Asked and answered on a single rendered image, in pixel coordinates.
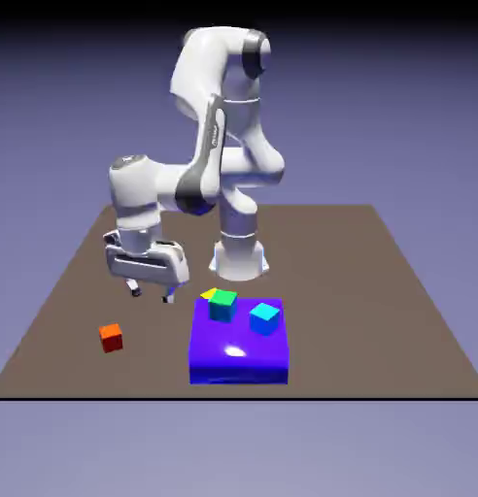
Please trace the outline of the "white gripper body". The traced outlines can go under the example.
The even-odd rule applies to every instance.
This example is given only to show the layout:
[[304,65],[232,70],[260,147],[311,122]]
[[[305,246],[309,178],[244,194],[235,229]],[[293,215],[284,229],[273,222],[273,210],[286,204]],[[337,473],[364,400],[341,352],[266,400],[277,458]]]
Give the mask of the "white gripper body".
[[174,242],[153,243],[144,253],[130,254],[124,248],[105,247],[108,268],[113,276],[177,287],[189,280],[183,248]]

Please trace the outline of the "small green cube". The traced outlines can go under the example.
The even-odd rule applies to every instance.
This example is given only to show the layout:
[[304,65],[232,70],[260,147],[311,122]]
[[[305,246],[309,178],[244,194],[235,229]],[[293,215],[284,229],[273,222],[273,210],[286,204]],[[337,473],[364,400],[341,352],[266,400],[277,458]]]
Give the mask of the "small green cube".
[[208,301],[209,318],[220,322],[231,322],[237,308],[237,293],[218,289]]

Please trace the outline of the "small orange cube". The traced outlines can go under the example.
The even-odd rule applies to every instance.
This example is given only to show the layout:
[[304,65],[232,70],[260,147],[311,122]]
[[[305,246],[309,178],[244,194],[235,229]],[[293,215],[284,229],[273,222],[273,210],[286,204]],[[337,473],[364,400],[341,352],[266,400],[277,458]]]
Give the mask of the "small orange cube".
[[122,332],[118,323],[111,323],[99,328],[99,338],[105,353],[120,350],[123,347]]

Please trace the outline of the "small cyan cube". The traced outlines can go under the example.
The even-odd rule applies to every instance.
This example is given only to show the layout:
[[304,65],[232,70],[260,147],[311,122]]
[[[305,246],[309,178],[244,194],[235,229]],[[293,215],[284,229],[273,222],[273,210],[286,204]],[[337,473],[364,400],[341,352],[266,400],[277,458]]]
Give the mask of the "small cyan cube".
[[259,303],[249,314],[250,329],[262,336],[272,334],[280,322],[281,311],[266,303]]

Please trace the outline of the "large blue box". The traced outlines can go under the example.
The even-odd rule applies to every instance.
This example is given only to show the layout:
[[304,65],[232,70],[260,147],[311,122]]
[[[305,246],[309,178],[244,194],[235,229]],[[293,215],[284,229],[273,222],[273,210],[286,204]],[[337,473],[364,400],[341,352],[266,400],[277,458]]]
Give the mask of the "large blue box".
[[[279,326],[268,336],[250,329],[250,311],[259,303],[281,311]],[[191,384],[286,384],[289,370],[290,347],[281,299],[240,297],[231,322],[212,320],[208,301],[195,301],[188,345]]]

